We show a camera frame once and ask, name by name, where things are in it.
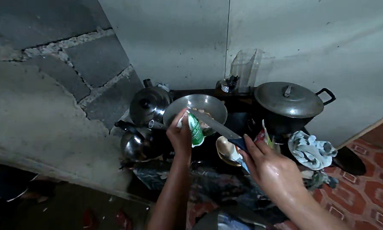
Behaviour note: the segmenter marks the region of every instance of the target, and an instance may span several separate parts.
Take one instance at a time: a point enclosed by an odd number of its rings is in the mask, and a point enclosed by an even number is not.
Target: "red patterned floor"
[[[365,163],[367,173],[353,176],[339,168],[327,174],[339,179],[335,189],[316,190],[315,199],[332,215],[357,230],[383,230],[383,149],[361,139],[347,146]],[[291,221],[276,225],[282,230],[297,230]]]

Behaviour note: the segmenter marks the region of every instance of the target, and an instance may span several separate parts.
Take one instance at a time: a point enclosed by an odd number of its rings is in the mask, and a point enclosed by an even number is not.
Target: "hand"
[[[245,144],[251,157],[240,150],[247,164],[251,178],[261,187],[266,195],[280,205],[307,194],[302,182],[302,175],[296,164],[282,154],[276,153],[266,143],[253,143],[248,135],[244,135]]]
[[[192,155],[192,134],[189,128],[189,113],[188,108],[184,108],[173,119],[173,122],[167,129],[166,135],[169,138],[176,154],[189,158]],[[177,128],[176,125],[180,118],[182,120],[182,128]]]

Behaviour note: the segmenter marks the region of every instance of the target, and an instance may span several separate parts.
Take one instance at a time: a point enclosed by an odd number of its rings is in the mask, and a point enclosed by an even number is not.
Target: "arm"
[[[302,176],[296,164],[287,157],[277,154],[259,142],[254,144],[244,135],[249,156],[240,151],[250,170],[251,178],[302,230],[348,230],[340,220],[324,210],[303,186]]]
[[[175,156],[169,176],[160,193],[148,230],[184,229],[186,227],[187,201],[190,189],[190,160],[192,136],[188,113],[183,109],[173,120],[166,134],[173,145]],[[176,127],[183,116],[182,129]]]

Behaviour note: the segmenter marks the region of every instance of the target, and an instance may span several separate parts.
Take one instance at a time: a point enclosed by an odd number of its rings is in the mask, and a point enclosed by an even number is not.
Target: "metal pot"
[[[227,120],[227,108],[219,99],[205,94],[191,94],[181,97],[171,103],[163,116],[165,126],[170,126],[176,115],[185,107],[203,109],[221,124]],[[204,136],[216,133],[212,128],[203,129]]]
[[[331,99],[323,102],[319,94],[326,92]],[[254,91],[253,118],[261,124],[264,119],[270,134],[281,135],[301,130],[325,105],[336,100],[327,88],[314,93],[309,89],[288,82],[268,82]]]
[[[137,92],[131,102],[129,114],[137,126],[148,126],[151,120],[163,122],[163,114],[173,98],[164,89],[152,86],[150,79],[143,80],[144,89]]]
[[[115,123],[125,131],[120,140],[123,156],[133,161],[152,159],[163,154],[164,149],[171,146],[165,138],[164,130],[152,130],[146,127],[136,127],[122,120]]]

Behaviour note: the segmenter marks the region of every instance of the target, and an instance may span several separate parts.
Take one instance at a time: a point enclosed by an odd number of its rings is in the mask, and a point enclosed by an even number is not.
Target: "pot with lid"
[[[137,92],[129,108],[133,123],[147,126],[151,120],[163,122],[163,114],[173,99],[169,92],[158,86],[152,86],[150,79],[143,80],[144,89]]]
[[[318,96],[326,92],[331,99],[323,102]],[[281,135],[301,130],[312,118],[323,111],[325,105],[336,100],[327,88],[314,93],[288,82],[267,82],[254,91],[253,118],[261,124],[264,119],[270,134]]]

